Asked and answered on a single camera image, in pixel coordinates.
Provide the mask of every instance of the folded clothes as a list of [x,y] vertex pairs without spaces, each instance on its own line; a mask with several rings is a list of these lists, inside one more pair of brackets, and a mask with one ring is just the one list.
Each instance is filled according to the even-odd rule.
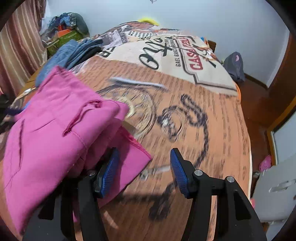
[[93,49],[90,49],[82,56],[80,60],[77,61],[76,65],[83,63],[84,61],[88,60],[89,58],[94,56],[96,53],[100,53],[101,51],[102,51],[101,47],[95,47]]
[[100,52],[101,50],[98,49],[98,47],[100,47],[102,43],[103,41],[101,39],[84,39],[80,43],[71,39],[59,48],[55,55],[46,62],[36,78],[35,86],[38,87],[56,65],[71,69],[77,65],[81,58],[84,58],[89,50],[96,49]]
[[143,170],[151,156],[121,126],[127,112],[126,104],[103,99],[69,71],[54,67],[30,105],[15,116],[6,144],[5,194],[19,232],[64,177],[94,168],[107,148],[119,150],[120,162],[100,206]]

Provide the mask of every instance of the white wall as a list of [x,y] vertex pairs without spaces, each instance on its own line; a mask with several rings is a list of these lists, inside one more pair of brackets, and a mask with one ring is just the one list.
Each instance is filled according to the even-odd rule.
[[162,27],[191,31],[217,43],[225,59],[241,53],[245,73],[270,85],[283,59],[289,31],[265,0],[48,0],[54,15],[82,15],[91,35],[142,17]]

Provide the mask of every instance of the curtain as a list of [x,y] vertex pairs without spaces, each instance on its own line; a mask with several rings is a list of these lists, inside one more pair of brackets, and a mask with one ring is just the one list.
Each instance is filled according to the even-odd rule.
[[13,100],[47,60],[39,29],[46,0],[25,0],[0,32],[0,91]]

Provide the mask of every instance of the dark bag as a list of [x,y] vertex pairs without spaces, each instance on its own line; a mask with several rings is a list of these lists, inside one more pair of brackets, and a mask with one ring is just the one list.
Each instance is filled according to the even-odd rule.
[[242,61],[242,56],[239,52],[234,52],[229,55],[225,59],[223,66],[235,82],[238,83],[245,81],[244,65]]

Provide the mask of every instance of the pink fabric bag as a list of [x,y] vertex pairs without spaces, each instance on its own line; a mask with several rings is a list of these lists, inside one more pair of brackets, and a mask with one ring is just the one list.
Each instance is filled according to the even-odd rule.
[[66,175],[92,169],[107,147],[119,149],[120,163],[100,206],[142,171],[151,156],[121,127],[127,112],[127,105],[104,100],[67,70],[57,66],[51,71],[16,116],[6,144],[5,194],[18,232]]

